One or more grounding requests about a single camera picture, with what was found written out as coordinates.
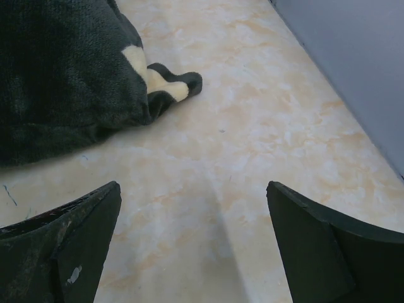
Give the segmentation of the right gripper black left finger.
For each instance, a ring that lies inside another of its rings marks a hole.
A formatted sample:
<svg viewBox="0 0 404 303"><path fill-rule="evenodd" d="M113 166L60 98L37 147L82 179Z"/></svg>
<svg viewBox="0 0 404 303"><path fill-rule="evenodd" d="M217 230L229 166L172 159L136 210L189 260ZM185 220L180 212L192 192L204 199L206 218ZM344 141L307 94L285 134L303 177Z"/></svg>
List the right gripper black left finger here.
<svg viewBox="0 0 404 303"><path fill-rule="evenodd" d="M112 181L1 228L1 302L93 302L121 202Z"/></svg>

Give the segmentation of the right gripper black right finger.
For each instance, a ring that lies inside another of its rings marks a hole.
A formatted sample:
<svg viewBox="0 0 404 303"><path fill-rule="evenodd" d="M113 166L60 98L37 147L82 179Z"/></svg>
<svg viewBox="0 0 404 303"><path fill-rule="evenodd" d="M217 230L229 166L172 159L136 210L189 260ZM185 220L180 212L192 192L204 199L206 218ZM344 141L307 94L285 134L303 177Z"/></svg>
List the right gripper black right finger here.
<svg viewBox="0 0 404 303"><path fill-rule="evenodd" d="M403 302L403 234L319 204L280 182L268 208L293 302Z"/></svg>

